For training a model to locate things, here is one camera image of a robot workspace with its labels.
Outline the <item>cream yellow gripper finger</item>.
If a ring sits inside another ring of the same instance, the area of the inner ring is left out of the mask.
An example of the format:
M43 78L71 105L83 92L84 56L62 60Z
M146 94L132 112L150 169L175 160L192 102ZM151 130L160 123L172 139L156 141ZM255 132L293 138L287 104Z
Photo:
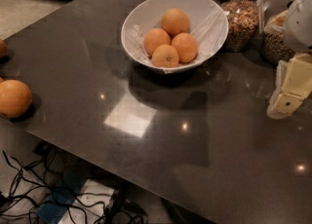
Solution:
M289 61L280 60L275 85L267 116L279 120L291 116L312 93L312 56L296 54Z

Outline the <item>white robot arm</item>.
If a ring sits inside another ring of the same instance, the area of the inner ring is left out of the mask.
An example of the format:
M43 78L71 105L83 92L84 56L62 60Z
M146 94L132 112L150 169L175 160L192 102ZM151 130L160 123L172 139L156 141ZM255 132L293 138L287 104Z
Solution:
M284 29L284 44L295 55L277 66L276 89L267 108L272 119L289 117L312 93L312 0L291 3Z

